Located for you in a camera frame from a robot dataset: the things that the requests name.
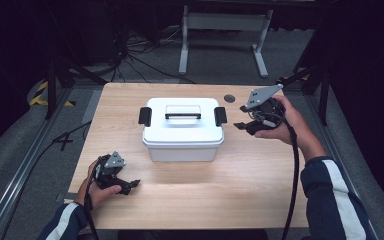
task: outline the person's right hand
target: person's right hand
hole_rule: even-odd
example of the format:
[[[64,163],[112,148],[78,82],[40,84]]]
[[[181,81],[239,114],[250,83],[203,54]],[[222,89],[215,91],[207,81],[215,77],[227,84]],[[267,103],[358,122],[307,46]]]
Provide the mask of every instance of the person's right hand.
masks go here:
[[[285,118],[294,128],[297,134],[298,147],[301,149],[306,161],[318,156],[325,156],[320,141],[313,134],[300,112],[296,110],[291,102],[285,96],[274,95],[273,98],[278,100],[285,107]],[[255,133],[257,138],[279,139],[287,144],[291,144],[289,130],[285,123],[273,130],[260,130]]]

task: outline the wooden table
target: wooden table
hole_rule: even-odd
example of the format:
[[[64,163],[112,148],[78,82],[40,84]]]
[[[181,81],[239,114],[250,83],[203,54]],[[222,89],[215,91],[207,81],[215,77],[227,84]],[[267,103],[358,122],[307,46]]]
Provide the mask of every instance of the wooden table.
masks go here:
[[[93,218],[98,229],[281,228],[292,189],[292,147],[257,139],[233,123],[249,122],[239,107],[261,86],[108,83],[105,85],[69,192],[77,192],[89,165],[117,150],[125,181],[141,179],[128,196],[114,195]],[[235,96],[234,103],[224,100]],[[226,108],[225,140],[211,162],[153,162],[142,143],[139,109],[152,97],[209,97]],[[307,227],[301,185],[291,227]]]

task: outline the gray carpet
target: gray carpet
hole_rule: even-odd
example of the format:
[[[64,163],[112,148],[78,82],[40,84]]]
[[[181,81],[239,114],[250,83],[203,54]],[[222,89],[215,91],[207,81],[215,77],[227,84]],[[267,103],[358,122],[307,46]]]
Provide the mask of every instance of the gray carpet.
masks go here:
[[[256,35],[245,32],[237,35],[235,33],[229,37],[214,32],[198,32],[192,35],[188,72],[185,76],[177,74],[181,48],[181,45],[176,42],[180,39],[177,38],[175,42],[156,48],[150,53],[134,55],[166,74],[137,60],[126,59],[131,65],[122,62],[120,72],[116,72],[114,78],[113,73],[102,77],[107,80],[113,78],[114,82],[188,83],[189,81],[185,79],[187,78],[202,84],[272,85],[277,78],[292,75],[292,69],[311,35],[311,31],[269,32],[263,47],[263,57],[269,72],[269,77],[266,79],[259,76],[250,50]],[[99,68],[103,67],[98,65],[91,67],[91,69]],[[341,158],[353,186],[367,208],[379,239],[384,239],[384,194],[358,149],[334,93],[331,91],[329,96],[328,127],[320,127],[319,120],[312,114],[312,106],[308,100],[310,98],[317,101],[318,93],[305,97],[293,90],[299,85],[300,83],[290,85],[285,89],[285,95],[303,113],[320,139],[325,139],[326,134],[331,137],[333,147],[325,140],[323,144],[332,151],[330,154],[337,154]],[[26,101],[31,99],[36,90],[37,86],[31,90],[29,96],[26,96]],[[31,106],[30,111],[1,137],[0,199],[31,145],[37,139],[41,127],[45,124],[50,125],[48,133],[43,136],[43,143],[38,153],[62,133],[88,122],[93,117],[101,90],[102,86],[88,79],[78,79],[70,90],[68,98],[64,99],[64,101],[75,101],[75,106],[60,108],[51,122],[44,120],[46,106]],[[63,151],[63,144],[56,143],[43,154],[28,179],[5,239],[35,239],[43,226],[52,218],[70,185],[85,136],[87,136],[87,127],[70,134],[69,139],[73,142],[68,143]],[[5,224],[6,221],[0,224],[0,236]],[[267,232],[269,239],[280,239],[282,229],[268,229]],[[115,239],[116,230],[99,231],[99,235],[101,239]],[[288,239],[301,239],[307,235],[309,235],[308,229],[291,229]]]

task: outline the sleeve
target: sleeve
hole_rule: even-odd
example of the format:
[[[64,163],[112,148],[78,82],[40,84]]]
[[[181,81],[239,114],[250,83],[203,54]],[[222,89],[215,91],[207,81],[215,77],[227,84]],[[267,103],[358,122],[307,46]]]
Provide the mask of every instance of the sleeve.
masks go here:
[[[329,157],[307,162],[301,173],[311,239],[376,239],[367,212]]]
[[[38,240],[76,239],[79,231],[87,225],[83,206],[77,203],[60,206],[53,219],[44,227]]]

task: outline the dark background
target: dark background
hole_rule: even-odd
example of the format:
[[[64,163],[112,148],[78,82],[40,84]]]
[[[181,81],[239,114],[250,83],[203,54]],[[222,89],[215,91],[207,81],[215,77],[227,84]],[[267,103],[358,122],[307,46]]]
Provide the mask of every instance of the dark background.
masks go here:
[[[29,110],[27,94],[45,75],[52,53],[83,66],[111,62],[123,50],[123,33],[133,29],[154,41],[182,14],[180,6],[130,6],[128,13],[108,14],[99,1],[44,3],[0,0],[0,136]],[[384,1],[336,4],[344,10],[323,18],[315,10],[276,11],[271,27],[317,29],[298,67],[328,63],[338,102],[384,190]]]

